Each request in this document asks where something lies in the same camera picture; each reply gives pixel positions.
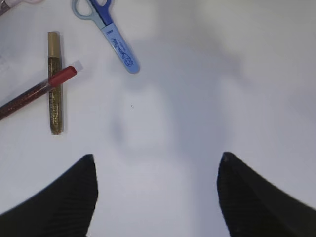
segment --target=blue scissor handle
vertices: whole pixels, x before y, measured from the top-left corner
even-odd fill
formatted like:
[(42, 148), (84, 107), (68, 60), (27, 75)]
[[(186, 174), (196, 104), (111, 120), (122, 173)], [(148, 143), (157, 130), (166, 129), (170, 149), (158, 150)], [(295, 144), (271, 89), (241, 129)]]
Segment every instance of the blue scissor handle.
[(107, 0), (106, 4), (104, 6), (100, 6), (100, 4), (97, 2), (97, 0), (88, 0), (91, 2), (95, 10), (99, 13), (102, 21), (107, 26), (111, 23), (113, 23), (113, 20), (109, 14), (109, 7), (112, 3), (112, 0)]
[(103, 23), (103, 21), (101, 20), (100, 16), (98, 15), (97, 11), (94, 9), (93, 5), (91, 4), (91, 2), (89, 0), (86, 0), (86, 2), (88, 3), (88, 5), (90, 6), (92, 13), (90, 15), (82, 15), (81, 13), (79, 13), (78, 9), (77, 9), (77, 4), (78, 4), (79, 0), (73, 0), (72, 3), (72, 9), (74, 14), (82, 19), (82, 20), (91, 20), (94, 21), (94, 23), (99, 27), (99, 29), (102, 29), (105, 27), (105, 24)]

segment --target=black object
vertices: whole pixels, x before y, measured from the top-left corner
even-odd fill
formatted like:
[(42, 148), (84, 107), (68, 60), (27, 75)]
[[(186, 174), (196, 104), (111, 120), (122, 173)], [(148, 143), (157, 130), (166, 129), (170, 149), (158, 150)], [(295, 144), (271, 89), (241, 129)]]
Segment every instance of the black object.
[(316, 211), (273, 186), (232, 153), (223, 155), (217, 189), (232, 237), (316, 237)]
[(85, 237), (98, 199), (93, 155), (0, 216), (1, 237)]

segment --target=scissors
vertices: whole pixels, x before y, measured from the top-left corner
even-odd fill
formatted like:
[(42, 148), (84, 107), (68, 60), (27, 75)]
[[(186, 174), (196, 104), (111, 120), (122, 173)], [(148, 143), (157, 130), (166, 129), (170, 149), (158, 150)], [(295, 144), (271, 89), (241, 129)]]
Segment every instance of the scissors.
[(90, 15), (82, 15), (78, 12), (77, 4), (79, 0), (73, 0), (72, 9), (74, 14), (82, 20), (91, 20), (102, 31), (110, 45), (113, 47), (125, 68), (130, 73), (137, 73), (140, 70), (139, 64), (134, 55), (128, 48), (119, 30), (115, 26), (110, 14), (109, 7), (112, 0), (107, 0), (104, 6), (101, 6), (96, 0), (86, 0), (90, 6), (92, 13)]

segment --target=red glitter pen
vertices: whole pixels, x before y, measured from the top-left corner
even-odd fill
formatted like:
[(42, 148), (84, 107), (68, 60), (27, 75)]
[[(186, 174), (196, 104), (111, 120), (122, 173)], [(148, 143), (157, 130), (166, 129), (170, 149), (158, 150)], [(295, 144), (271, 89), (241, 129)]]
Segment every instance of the red glitter pen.
[(0, 120), (50, 92), (52, 89), (68, 81), (76, 74), (76, 69), (73, 66), (69, 66), (49, 79), (40, 82), (28, 91), (25, 91), (23, 94), (0, 107)]

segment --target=white table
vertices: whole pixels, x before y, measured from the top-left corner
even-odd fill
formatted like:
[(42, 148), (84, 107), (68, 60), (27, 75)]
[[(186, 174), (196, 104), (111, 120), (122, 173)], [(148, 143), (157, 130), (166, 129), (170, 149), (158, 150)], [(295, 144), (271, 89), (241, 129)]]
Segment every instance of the white table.
[(111, 14), (137, 75), (70, 0), (0, 18), (0, 104), (47, 77), (48, 31), (62, 35), (64, 65), (83, 67), (64, 86), (62, 136), (47, 96), (0, 122), (0, 212), (88, 153), (94, 237), (228, 237), (215, 186), (224, 151), (316, 207), (315, 1), (116, 0)]

